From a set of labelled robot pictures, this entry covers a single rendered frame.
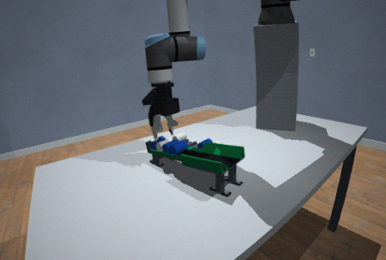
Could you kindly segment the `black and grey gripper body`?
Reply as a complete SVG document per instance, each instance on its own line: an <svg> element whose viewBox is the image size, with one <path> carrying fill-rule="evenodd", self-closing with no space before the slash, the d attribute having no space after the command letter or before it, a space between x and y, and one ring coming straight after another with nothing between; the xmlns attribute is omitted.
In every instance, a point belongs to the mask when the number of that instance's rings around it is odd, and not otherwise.
<svg viewBox="0 0 386 260"><path fill-rule="evenodd" d="M166 85L165 83L151 83L151 87L156 88L158 93L150 103L150 105L153 106L154 112L156 112L156 114L158 113L157 115L170 116L180 112L178 98L171 97L174 82L168 83L169 85ZM161 112L160 106L158 105L161 105Z"/></svg>

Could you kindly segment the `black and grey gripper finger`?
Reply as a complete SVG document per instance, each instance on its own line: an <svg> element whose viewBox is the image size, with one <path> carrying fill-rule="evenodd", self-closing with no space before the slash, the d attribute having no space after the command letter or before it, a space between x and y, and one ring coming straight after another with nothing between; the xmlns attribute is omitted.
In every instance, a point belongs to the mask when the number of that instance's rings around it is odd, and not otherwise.
<svg viewBox="0 0 386 260"><path fill-rule="evenodd" d="M167 121L167 125L168 125L168 130L170 131L170 133L172 134L173 136L173 126L178 126L178 121L175 120L172 115L170 116L164 116L166 121Z"/></svg>
<svg viewBox="0 0 386 260"><path fill-rule="evenodd" d="M148 120L153 132L154 140L157 142L157 132L163 131L164 127L160 122L160 115L156 116L156 112L152 106L149 107Z"/></svg>

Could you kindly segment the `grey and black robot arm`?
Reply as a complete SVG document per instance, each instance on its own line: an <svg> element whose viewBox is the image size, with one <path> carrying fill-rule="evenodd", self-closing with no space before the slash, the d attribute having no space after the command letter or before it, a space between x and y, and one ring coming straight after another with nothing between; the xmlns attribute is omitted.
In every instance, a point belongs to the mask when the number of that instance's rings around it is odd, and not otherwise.
<svg viewBox="0 0 386 260"><path fill-rule="evenodd" d="M261 0L259 25L294 23L290 2L297 0ZM145 39L148 82L172 81L172 62L203 60L206 42L202 36L190 36L187 0L166 0L169 33ZM189 37L180 37L189 36Z"/></svg>

